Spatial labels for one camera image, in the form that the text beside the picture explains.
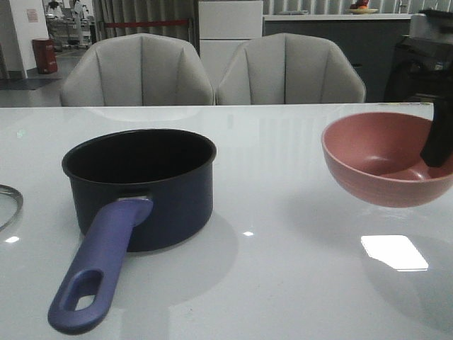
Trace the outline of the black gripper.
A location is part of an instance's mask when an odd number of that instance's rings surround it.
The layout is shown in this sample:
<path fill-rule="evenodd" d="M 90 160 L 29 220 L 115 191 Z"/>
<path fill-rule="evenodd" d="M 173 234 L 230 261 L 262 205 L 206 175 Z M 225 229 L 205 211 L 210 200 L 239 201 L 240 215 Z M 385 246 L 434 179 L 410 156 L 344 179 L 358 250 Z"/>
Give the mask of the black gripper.
<path fill-rule="evenodd" d="M 420 157 L 430 167 L 441 167 L 452 154 L 452 12 L 423 9 L 413 14 L 404 47 L 397 98 L 438 98 Z"/>

